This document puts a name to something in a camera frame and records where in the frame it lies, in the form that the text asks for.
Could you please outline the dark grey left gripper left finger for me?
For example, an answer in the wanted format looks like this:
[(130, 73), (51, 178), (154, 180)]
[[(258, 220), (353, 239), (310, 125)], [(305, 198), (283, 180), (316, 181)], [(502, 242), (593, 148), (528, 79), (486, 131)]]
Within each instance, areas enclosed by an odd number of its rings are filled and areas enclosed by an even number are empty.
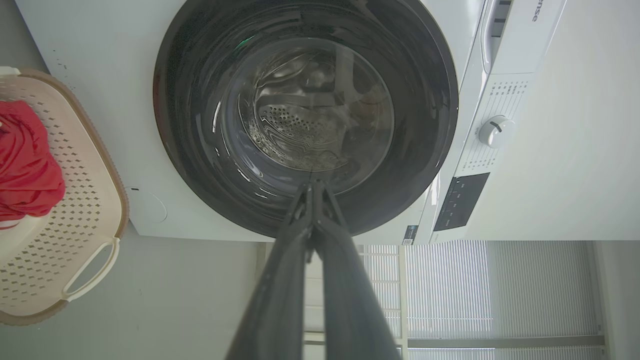
[(310, 184), (295, 194), (244, 312), (227, 360), (301, 360), (307, 253), (313, 234)]

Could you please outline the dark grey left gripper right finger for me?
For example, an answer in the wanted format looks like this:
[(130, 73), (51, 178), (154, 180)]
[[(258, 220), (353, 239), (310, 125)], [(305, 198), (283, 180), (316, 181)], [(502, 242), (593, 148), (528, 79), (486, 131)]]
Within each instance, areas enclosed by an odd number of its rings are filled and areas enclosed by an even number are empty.
[(327, 360), (399, 360), (338, 201), (322, 181), (313, 183), (313, 249), (322, 262)]

